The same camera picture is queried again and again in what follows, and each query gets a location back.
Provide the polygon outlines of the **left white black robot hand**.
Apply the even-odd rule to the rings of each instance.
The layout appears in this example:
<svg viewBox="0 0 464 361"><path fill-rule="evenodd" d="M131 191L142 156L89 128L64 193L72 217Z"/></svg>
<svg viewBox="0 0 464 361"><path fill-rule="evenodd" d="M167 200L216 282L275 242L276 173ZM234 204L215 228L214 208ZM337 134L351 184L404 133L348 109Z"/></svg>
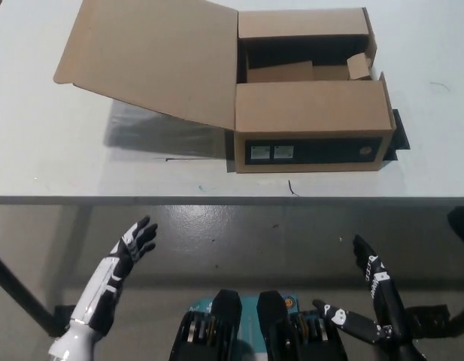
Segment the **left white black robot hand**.
<svg viewBox="0 0 464 361"><path fill-rule="evenodd" d="M157 228L147 215L119 238L93 272L71 320L88 326L102 337L109 333L125 279L144 255L155 248Z"/></svg>

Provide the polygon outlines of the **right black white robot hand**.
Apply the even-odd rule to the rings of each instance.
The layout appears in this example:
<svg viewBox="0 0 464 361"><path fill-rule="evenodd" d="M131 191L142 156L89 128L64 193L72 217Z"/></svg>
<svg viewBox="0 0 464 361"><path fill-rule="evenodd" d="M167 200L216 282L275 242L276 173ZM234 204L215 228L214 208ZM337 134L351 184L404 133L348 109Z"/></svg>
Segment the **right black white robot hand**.
<svg viewBox="0 0 464 361"><path fill-rule="evenodd" d="M412 341L405 307L393 278L378 254L359 235L353 239L356 264L371 294L376 320L336 307L319 299L313 301L320 316L338 329L368 344L407 344Z"/></svg>

